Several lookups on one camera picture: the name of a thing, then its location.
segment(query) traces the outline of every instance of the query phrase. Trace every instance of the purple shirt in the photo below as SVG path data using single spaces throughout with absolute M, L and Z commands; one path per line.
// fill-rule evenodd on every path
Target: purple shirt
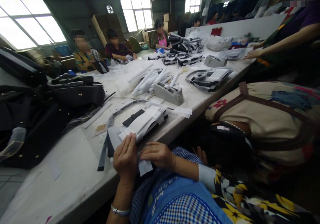
M 276 42 L 279 42 L 285 39 L 292 34 L 297 33 L 303 27 L 320 23 L 320 2 L 311 2 L 308 7 L 302 7 L 297 12 L 297 15 L 293 17 L 293 19 L 286 24 L 277 34 Z

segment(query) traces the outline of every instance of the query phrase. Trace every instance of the red clothing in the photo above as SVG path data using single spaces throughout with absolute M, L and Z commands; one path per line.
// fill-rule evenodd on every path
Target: red clothing
M 210 21 L 208 21 L 207 24 L 210 24 L 210 25 L 216 24 L 216 20 L 214 20 L 214 21 L 210 20 Z

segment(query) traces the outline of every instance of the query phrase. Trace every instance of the dark hair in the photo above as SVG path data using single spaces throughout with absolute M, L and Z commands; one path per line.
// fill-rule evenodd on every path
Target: dark hair
M 196 18 L 193 19 L 193 23 L 197 23 L 198 21 L 201 23 L 201 18 L 200 17 L 196 17 Z
M 118 34 L 114 30 L 108 29 L 107 30 L 107 37 L 109 39 L 118 38 Z
M 159 29 L 159 28 L 163 27 L 163 21 L 162 21 L 162 19 L 158 18 L 158 19 L 156 20 L 155 24 L 154 24 L 154 27 L 155 27 L 156 29 Z
M 212 16 L 211 16 L 211 19 L 217 14 L 218 12 L 217 11 L 214 11 Z
M 249 170 L 254 166 L 252 151 L 246 143 L 228 141 L 209 132 L 198 139 L 197 145 L 207 154 L 209 166 L 219 164 L 226 172 L 237 167 Z
M 85 34 L 84 34 L 84 32 L 81 30 L 81 29 L 79 29 L 79 30 L 72 30 L 71 31 L 71 37 L 72 37 L 72 39 L 74 39 L 76 36 L 85 36 Z

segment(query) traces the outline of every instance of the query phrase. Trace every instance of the window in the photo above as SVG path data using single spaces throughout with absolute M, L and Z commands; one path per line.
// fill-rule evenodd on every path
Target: window
M 199 12 L 201 0 L 186 0 L 184 12 Z
M 43 0 L 0 0 L 0 36 L 16 50 L 66 41 Z
M 113 8 L 110 5 L 107 5 L 108 13 L 113 13 Z
M 230 1 L 227 1 L 223 4 L 223 7 L 226 7 Z
M 153 27 L 150 0 L 120 0 L 129 32 Z

